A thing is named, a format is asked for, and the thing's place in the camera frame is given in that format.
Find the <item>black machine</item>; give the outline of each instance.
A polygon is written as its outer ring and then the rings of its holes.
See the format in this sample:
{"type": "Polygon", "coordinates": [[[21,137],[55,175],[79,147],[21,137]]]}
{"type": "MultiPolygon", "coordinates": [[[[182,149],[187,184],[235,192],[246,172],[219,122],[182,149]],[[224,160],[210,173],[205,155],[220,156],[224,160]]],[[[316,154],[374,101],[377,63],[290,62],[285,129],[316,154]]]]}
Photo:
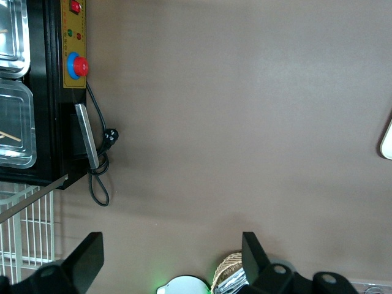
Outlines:
{"type": "MultiPolygon", "coordinates": [[[[0,37],[8,38],[5,42],[18,37],[20,42],[24,40],[25,51],[29,47],[30,63],[21,77],[13,77],[8,68],[0,64],[0,81],[19,82],[31,91],[35,121],[31,130],[35,133],[29,138],[35,136],[36,148],[31,151],[34,162],[30,167],[18,168],[7,165],[6,161],[5,164],[0,162],[0,181],[47,186],[68,175],[60,187],[65,189],[84,176],[89,168],[75,110],[75,104],[86,104],[85,0],[9,0],[2,5],[5,6],[0,7],[0,12],[4,15],[10,12],[11,18],[9,23],[4,17],[0,20],[0,25],[9,26],[1,31],[0,37]],[[22,32],[15,31],[15,18],[19,15],[28,20],[24,39],[20,37],[22,32]]],[[[6,53],[6,50],[5,53],[0,50],[0,60],[9,57],[6,53]]],[[[12,127],[11,116],[6,107],[0,107],[0,117],[5,121],[2,127],[12,127]]],[[[14,129],[21,129],[21,136],[23,132],[29,132],[24,129],[23,121],[15,123],[14,129]]],[[[1,144],[0,141],[0,149],[9,147],[1,144]]]]}

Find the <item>wire shelf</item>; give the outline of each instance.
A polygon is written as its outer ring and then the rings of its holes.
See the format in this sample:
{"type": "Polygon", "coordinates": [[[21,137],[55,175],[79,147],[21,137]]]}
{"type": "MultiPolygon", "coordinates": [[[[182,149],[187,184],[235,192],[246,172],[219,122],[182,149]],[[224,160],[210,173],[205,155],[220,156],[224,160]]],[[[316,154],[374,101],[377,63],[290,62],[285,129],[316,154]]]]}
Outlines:
{"type": "MultiPolygon", "coordinates": [[[[40,190],[0,183],[0,214],[40,190]]],[[[0,224],[0,275],[12,284],[55,260],[53,191],[0,224]]]]}

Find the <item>metal tray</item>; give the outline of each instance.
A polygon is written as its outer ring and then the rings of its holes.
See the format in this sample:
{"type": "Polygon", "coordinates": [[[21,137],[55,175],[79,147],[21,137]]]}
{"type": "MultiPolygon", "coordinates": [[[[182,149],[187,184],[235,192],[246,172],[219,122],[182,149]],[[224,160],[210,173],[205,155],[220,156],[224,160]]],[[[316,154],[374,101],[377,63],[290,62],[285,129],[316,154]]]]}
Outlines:
{"type": "Polygon", "coordinates": [[[32,93],[0,79],[0,166],[29,168],[37,159],[32,93]]]}
{"type": "Polygon", "coordinates": [[[29,67],[26,0],[0,0],[0,78],[20,78],[29,67]]]}

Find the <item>wooden stick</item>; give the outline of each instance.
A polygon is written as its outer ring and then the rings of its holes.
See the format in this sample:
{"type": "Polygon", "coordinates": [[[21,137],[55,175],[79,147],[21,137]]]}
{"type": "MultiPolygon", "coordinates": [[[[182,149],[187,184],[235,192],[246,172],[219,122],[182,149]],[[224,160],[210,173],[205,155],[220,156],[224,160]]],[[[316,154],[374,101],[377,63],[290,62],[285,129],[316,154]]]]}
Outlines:
{"type": "Polygon", "coordinates": [[[14,137],[13,135],[4,133],[4,132],[2,132],[2,131],[0,131],[0,135],[3,135],[3,136],[5,136],[5,137],[8,137],[8,138],[13,139],[13,140],[18,141],[18,142],[21,142],[21,139],[19,139],[19,138],[17,138],[17,137],[14,137]]]}

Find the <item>brown wall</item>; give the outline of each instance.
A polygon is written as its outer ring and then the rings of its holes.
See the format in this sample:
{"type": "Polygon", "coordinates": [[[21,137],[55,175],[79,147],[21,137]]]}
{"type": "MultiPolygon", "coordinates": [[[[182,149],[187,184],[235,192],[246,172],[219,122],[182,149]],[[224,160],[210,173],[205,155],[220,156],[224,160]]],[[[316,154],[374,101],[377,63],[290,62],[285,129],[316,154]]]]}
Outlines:
{"type": "Polygon", "coordinates": [[[244,230],[306,277],[392,281],[390,0],[88,4],[88,80],[120,132],[111,205],[86,178],[58,198],[61,253],[104,233],[89,293],[211,282],[244,230]]]}

